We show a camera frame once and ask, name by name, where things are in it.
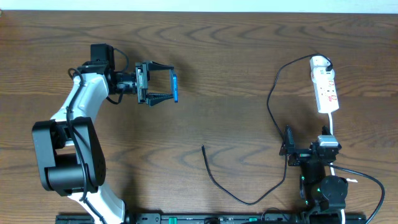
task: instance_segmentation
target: power strip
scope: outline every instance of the power strip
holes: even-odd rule
[[[335,71],[333,69],[327,71],[329,65],[330,62],[322,56],[314,56],[310,60],[311,79],[319,113],[331,113],[339,108],[334,80]]]

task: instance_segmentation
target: black wire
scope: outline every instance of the black wire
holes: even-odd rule
[[[126,90],[126,87],[124,87],[123,89],[122,89],[122,92],[120,93],[120,95],[119,95],[119,100],[117,101],[117,102],[115,102],[115,101],[113,101],[110,97],[106,97],[106,99],[109,101],[109,102],[111,102],[112,104],[114,104],[114,105],[118,105],[118,104],[120,104],[121,102],[122,102],[122,99],[123,99],[123,93],[124,93],[124,91]]]
[[[304,57],[300,57],[300,58],[298,58],[298,59],[296,59],[296,60],[293,60],[293,61],[291,61],[291,62],[285,64],[285,65],[282,66],[282,67],[279,69],[279,71],[276,73],[275,83],[274,83],[274,85],[272,86],[272,88],[271,88],[271,90],[270,90],[270,92],[269,92],[269,94],[268,94],[268,98],[267,98],[267,109],[268,109],[268,112],[269,112],[269,116],[271,116],[272,122],[274,122],[274,125],[275,125],[275,127],[277,128],[277,130],[278,130],[278,132],[279,132],[279,135],[280,135],[280,137],[282,138],[282,140],[284,140],[284,135],[282,134],[282,131],[281,131],[280,128],[278,127],[278,124],[276,123],[275,118],[274,118],[274,116],[272,115],[271,110],[269,109],[269,98],[271,97],[271,94],[272,94],[272,92],[274,91],[274,88],[275,88],[275,86],[276,86],[276,83],[278,82],[279,73],[280,73],[280,71],[282,71],[282,69],[284,69],[286,66],[288,66],[288,65],[290,65],[290,64],[293,64],[294,62],[297,62],[297,61],[299,61],[299,60],[302,60],[302,59],[305,59],[305,58],[308,58],[308,57],[314,57],[314,56],[322,56],[322,57],[324,57],[326,60],[328,60],[328,62],[330,63],[330,65],[327,66],[326,71],[330,71],[330,70],[333,68],[333,64],[331,63],[331,61],[330,61],[327,57],[325,57],[324,55],[322,55],[322,54],[310,54],[310,55],[307,55],[307,56],[304,56]]]
[[[215,184],[219,189],[221,189],[223,192],[225,192],[226,194],[228,194],[229,196],[231,196],[233,199],[241,202],[244,205],[255,205],[257,203],[259,203],[264,197],[266,197],[269,193],[271,193],[273,190],[275,190],[277,187],[279,187],[286,178],[286,169],[287,169],[287,155],[285,155],[285,171],[284,171],[284,177],[283,179],[277,184],[275,185],[273,188],[269,189],[263,196],[261,196],[259,199],[257,199],[255,202],[244,202],[241,199],[237,198],[235,195],[231,194],[231,192],[227,191],[224,187],[222,187],[219,183],[217,183],[217,181],[214,179],[213,175],[211,174],[210,168],[209,168],[209,164],[207,161],[207,157],[206,157],[206,151],[205,151],[205,147],[202,145],[201,146],[201,151],[203,153],[203,158],[205,160],[205,165],[206,165],[206,170],[207,173],[209,174],[209,177],[211,179],[211,181],[213,182],[213,184]]]
[[[285,216],[285,214],[282,213],[282,211],[281,211],[279,208],[271,207],[271,208],[267,208],[267,210],[265,210],[264,213],[261,215],[261,221],[262,221],[262,218],[263,218],[263,217],[264,217],[264,219],[265,219],[265,216],[264,216],[264,215],[265,215],[269,210],[271,210],[271,209],[277,210],[277,211],[285,218],[286,221],[289,220],[289,219]]]
[[[334,168],[334,169],[338,169],[338,170],[342,170],[342,171],[349,172],[349,173],[352,173],[352,174],[360,175],[361,177],[366,177],[366,178],[368,178],[368,179],[370,179],[370,180],[375,181],[375,183],[377,183],[377,184],[380,186],[380,189],[381,189],[380,201],[379,201],[379,203],[378,203],[376,209],[373,211],[372,215],[371,215],[371,216],[366,220],[366,222],[365,222],[365,224],[370,223],[370,221],[374,218],[374,216],[379,212],[379,210],[380,210],[380,208],[381,208],[381,205],[383,205],[384,196],[385,196],[385,194],[386,194],[386,190],[384,189],[383,184],[382,184],[380,181],[378,181],[376,178],[374,178],[374,177],[372,177],[372,176],[370,176],[370,175],[367,175],[367,174],[364,174],[364,173],[355,171],[355,170],[350,170],[350,169],[347,169],[347,168],[338,167],[338,166],[336,166],[336,165],[331,165],[331,164],[329,164],[329,163],[327,163],[327,162],[324,162],[324,165],[325,165],[325,166],[332,167],[332,168]]]
[[[122,55],[126,58],[126,66],[125,66],[124,69],[121,70],[120,72],[123,73],[123,72],[127,71],[127,69],[129,68],[129,63],[130,63],[130,62],[129,62],[129,57],[127,57],[127,55],[126,55],[123,51],[117,49],[116,47],[114,47],[113,49],[114,49],[115,51],[119,52],[120,54],[122,54]]]
[[[89,201],[87,200],[87,198],[86,198],[83,202],[87,205],[87,207],[88,207],[96,216],[98,216],[99,221],[100,221],[102,224],[106,224],[106,221],[105,221],[104,217],[92,206],[91,203],[89,203]]]
[[[71,114],[73,113],[73,111],[72,111],[73,104],[75,103],[77,96],[79,95],[79,93],[81,92],[81,89],[84,86],[84,78],[83,78],[83,75],[81,75],[81,73],[75,68],[69,68],[68,69],[68,74],[69,74],[70,77],[73,78],[73,76],[70,73],[71,71],[74,71],[75,74],[77,74],[80,77],[80,84],[79,84],[79,88],[77,89],[76,93],[73,95],[73,97],[70,100],[69,105],[67,107],[67,126],[68,126],[68,129],[69,129],[69,133],[70,133],[70,136],[72,138],[72,141],[73,141],[73,143],[75,145],[77,155],[78,155],[79,160],[80,160],[81,169],[83,171],[83,180],[84,180],[84,182],[83,182],[83,195],[79,199],[79,201],[83,202],[86,199],[86,196],[87,196],[87,181],[88,181],[87,177],[88,177],[88,175],[87,175],[85,160],[83,158],[83,154],[81,153],[81,149],[80,149],[79,144],[77,142],[77,139],[76,139],[76,136],[75,136],[75,130],[73,128],[73,125],[70,122],[70,118],[71,118]]]

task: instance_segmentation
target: white wall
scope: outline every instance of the white wall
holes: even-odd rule
[[[0,0],[3,10],[398,13],[398,0]]]

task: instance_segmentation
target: green led light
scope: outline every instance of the green led light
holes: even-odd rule
[[[169,218],[169,224],[177,224],[177,218],[175,218],[175,217],[170,217],[170,218]]]

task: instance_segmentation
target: wooden table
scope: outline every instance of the wooden table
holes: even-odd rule
[[[95,122],[116,195],[135,211],[257,213],[268,207],[299,211],[298,167],[261,203],[245,206],[215,187],[215,178],[253,201],[278,183],[284,158],[266,110],[276,71],[321,52],[335,65],[340,109],[335,136],[343,146],[335,164],[379,179],[386,200],[373,223],[398,216],[398,17],[360,14],[247,14],[174,12],[6,11],[0,18],[0,223],[53,223],[59,213],[84,212],[46,192],[31,128],[59,110],[72,87],[67,69],[90,59],[90,44],[106,42],[134,62],[175,65],[180,101],[153,108],[127,96],[105,101]],[[124,58],[116,54],[118,68]],[[287,67],[271,98],[281,127],[291,125],[301,146],[328,124],[318,114],[308,60]],[[165,73],[152,76],[167,91]],[[349,185],[348,212],[376,207],[380,188]]]

